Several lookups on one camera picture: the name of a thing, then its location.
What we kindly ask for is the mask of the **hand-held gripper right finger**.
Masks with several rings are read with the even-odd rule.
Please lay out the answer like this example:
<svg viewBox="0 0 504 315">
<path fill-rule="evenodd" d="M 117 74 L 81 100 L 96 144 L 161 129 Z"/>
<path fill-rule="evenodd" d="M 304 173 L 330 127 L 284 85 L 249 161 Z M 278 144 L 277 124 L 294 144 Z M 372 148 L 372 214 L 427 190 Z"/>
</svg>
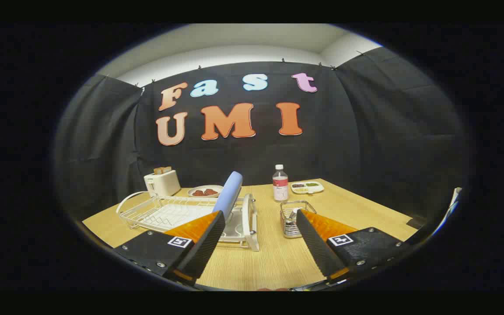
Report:
<svg viewBox="0 0 504 315">
<path fill-rule="evenodd" d="M 296 225 L 327 280 L 358 279 L 404 257 L 408 243 L 376 228 L 356 229 L 303 209 Z"/>
</svg>

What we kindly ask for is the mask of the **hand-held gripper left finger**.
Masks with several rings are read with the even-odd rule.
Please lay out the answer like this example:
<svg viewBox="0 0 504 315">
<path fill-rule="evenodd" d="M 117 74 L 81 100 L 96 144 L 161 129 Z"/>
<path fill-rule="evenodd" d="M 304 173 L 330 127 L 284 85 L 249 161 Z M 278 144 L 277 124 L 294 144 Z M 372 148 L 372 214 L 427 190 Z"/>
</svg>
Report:
<svg viewBox="0 0 504 315">
<path fill-rule="evenodd" d="M 225 217 L 216 211 L 170 231 L 148 231 L 114 248 L 114 252 L 159 277 L 194 285 L 225 228 Z"/>
</svg>

